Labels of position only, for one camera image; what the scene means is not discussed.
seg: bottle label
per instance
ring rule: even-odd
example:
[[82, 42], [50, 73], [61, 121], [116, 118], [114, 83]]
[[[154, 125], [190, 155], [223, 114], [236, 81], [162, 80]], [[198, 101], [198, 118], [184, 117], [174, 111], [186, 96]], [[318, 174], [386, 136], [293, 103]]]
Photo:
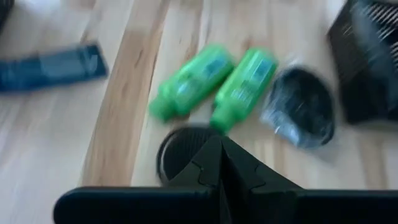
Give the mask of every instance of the bottle label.
[[239, 100], [245, 105], [250, 104], [252, 100], [252, 96], [255, 94], [256, 86], [254, 86], [251, 82], [247, 80], [243, 81], [240, 88], [237, 88], [232, 91], [231, 97]]
[[272, 62], [261, 60], [252, 77], [255, 78], [256, 81], [261, 82], [266, 78], [271, 68]]
[[217, 58], [216, 60], [206, 65], [204, 74], [206, 75], [207, 78], [212, 78], [213, 76], [218, 74], [221, 71], [221, 69], [225, 67], [225, 64], [226, 60], [222, 58]]

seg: shampoo bottle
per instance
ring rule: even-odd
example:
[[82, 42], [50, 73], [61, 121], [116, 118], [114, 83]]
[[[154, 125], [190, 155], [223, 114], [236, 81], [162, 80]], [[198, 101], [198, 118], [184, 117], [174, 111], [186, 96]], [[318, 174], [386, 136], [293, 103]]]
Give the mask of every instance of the shampoo bottle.
[[184, 116], [232, 72], [233, 59], [220, 45], [209, 45], [164, 81], [149, 113], [162, 121]]
[[276, 68], [272, 54], [249, 49], [216, 95], [211, 126], [227, 133], [235, 123], [246, 119]]

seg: bottle cap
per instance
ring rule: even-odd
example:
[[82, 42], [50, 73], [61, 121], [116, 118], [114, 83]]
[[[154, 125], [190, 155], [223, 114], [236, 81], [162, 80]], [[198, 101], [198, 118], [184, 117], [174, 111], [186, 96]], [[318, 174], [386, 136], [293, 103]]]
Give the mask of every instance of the bottle cap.
[[162, 121], [168, 121], [173, 115], [175, 115], [175, 106], [171, 99], [157, 96], [149, 104], [149, 113]]
[[236, 122], [233, 110], [226, 104], [221, 104], [216, 107], [210, 119], [210, 126], [227, 133], [234, 126]]

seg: wood plank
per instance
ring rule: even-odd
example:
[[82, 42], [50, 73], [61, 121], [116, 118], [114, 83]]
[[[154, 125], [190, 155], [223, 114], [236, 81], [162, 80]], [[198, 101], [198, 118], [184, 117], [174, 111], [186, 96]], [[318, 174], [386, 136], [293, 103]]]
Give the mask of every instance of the wood plank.
[[136, 0], [83, 169], [83, 185], [129, 185], [169, 1]]
[[[164, 33], [159, 48], [157, 63], [152, 77], [149, 101], [157, 94], [161, 81], [190, 59], [198, 48], [201, 1], [173, 0], [165, 18]], [[144, 125], [139, 139], [137, 159], [132, 176], [134, 185], [157, 185], [155, 157], [164, 136], [178, 123], [162, 124], [145, 114]]]

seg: toiletry bottle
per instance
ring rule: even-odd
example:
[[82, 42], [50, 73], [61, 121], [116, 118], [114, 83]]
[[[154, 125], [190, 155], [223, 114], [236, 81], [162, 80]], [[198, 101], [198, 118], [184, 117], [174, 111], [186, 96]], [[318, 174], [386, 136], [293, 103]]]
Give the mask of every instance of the toiletry bottle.
[[271, 53], [249, 49], [216, 95], [211, 126], [227, 133], [235, 123], [246, 119], [276, 68], [277, 60]]
[[162, 121], [184, 116], [232, 72], [233, 59], [220, 45], [209, 45], [164, 81], [149, 113]]
[[0, 60], [0, 92], [29, 91], [107, 76], [108, 67], [97, 44]]

